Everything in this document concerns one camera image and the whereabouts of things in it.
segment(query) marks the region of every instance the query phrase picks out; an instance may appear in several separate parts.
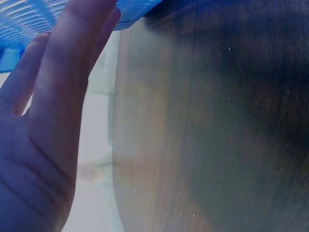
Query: finger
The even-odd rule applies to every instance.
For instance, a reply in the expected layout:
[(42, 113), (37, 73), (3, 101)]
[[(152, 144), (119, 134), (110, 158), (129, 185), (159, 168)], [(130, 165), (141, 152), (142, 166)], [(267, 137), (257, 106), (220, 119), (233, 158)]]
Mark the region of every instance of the finger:
[(115, 7), (113, 12), (111, 13), (109, 19), (107, 20), (107, 22), (104, 24), (102, 30), (100, 31), (100, 34), (98, 36), (98, 41), (97, 41), (95, 48), (94, 48), (92, 55), (91, 55), (90, 71), (92, 70), (97, 59), (99, 58), (100, 54), (102, 53), (102, 50), (105, 47), (108, 39), (110, 38), (113, 29), (117, 25), (117, 23), (120, 19), (120, 16), (121, 16), (120, 10), (117, 7)]
[(15, 69), (0, 89), (1, 108), (21, 115), (33, 92), (50, 33), (38, 35), (26, 48)]
[(75, 180), (90, 55), (116, 0), (70, 0), (42, 58), (34, 87), (29, 137)]

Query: blue plastic object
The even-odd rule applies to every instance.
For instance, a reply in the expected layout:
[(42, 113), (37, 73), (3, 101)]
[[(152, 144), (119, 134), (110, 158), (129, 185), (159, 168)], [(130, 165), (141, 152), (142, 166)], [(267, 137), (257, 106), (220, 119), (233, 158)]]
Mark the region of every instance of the blue plastic object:
[[(53, 29), (67, 1), (0, 0), (0, 73), (14, 69), (36, 35)], [(115, 30), (129, 28), (160, 1), (119, 0), (122, 15)]]

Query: skin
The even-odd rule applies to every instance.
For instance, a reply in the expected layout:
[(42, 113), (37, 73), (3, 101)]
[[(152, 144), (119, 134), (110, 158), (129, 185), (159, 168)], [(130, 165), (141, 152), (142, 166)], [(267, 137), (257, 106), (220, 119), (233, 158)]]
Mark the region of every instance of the skin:
[(70, 0), (0, 89), (1, 231), (61, 231), (67, 221), (87, 80), (120, 18), (115, 4)]

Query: palm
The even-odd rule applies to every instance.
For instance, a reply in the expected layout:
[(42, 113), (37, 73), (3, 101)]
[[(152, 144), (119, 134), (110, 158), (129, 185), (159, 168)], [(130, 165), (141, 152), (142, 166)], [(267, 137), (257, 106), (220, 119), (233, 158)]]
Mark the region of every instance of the palm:
[(1, 231), (59, 231), (69, 215), (88, 74), (120, 17), (114, 0), (79, 1), (0, 89)]
[(0, 128), (2, 196), (9, 194), (6, 203), (15, 213), (22, 213), (24, 227), (31, 218), (41, 231), (56, 231), (64, 225), (70, 211), (74, 180), (58, 169), (31, 140), (27, 117), (1, 115)]

